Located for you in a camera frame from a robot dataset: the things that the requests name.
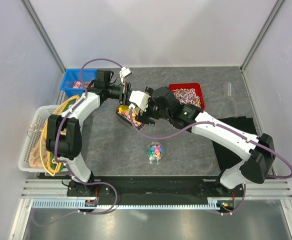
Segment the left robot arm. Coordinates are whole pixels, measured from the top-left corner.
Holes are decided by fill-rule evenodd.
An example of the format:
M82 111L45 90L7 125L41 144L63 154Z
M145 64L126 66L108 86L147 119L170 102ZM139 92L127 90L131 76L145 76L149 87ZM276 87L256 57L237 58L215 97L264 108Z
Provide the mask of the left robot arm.
M95 192L94 175L81 155L81 125L85 119L107 99L127 103L131 94L124 79L131 75L129 68L119 71L121 85L111 85L110 70L96 70L95 79L72 107L62 114L52 114L47 121L46 149L53 153L55 162L64 164L71 178L79 182L78 191L85 197Z

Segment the blue plastic bin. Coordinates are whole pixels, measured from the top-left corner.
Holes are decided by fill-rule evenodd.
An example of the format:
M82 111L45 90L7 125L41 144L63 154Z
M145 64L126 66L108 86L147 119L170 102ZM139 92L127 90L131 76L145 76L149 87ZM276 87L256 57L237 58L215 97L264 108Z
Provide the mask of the blue plastic bin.
M96 69L88 68L84 69L82 73L82 80L84 84L88 85L95 79ZM68 68L64 74L60 90L64 91L67 97L72 97L84 93L83 88L79 88L80 83L80 69L79 68Z

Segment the gold tin of star candies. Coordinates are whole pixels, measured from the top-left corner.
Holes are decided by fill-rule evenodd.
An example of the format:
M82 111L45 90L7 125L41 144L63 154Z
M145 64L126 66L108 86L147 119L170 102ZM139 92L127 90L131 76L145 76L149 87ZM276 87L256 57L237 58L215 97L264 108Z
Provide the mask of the gold tin of star candies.
M119 105L116 108L116 116L118 117L119 121L121 121L122 123L128 124L130 126L132 126L132 122L133 124L137 127L138 130L141 130L145 124L141 123L139 121L136 121L136 116L137 116L137 112L136 110L132 111L132 114L130 114L130 109L127 105Z

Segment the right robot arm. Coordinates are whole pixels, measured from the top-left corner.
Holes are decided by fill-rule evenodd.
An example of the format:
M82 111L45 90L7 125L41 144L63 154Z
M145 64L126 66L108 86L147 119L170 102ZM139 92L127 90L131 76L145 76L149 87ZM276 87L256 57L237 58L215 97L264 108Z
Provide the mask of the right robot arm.
M204 136L240 157L240 162L224 170L215 184L219 196L228 196L233 188L246 181L262 184L267 178L275 159L270 135L257 136L241 131L195 105L180 103L168 87L132 91L129 101L131 108L139 108L137 121L154 125L154 120L167 120L175 128Z

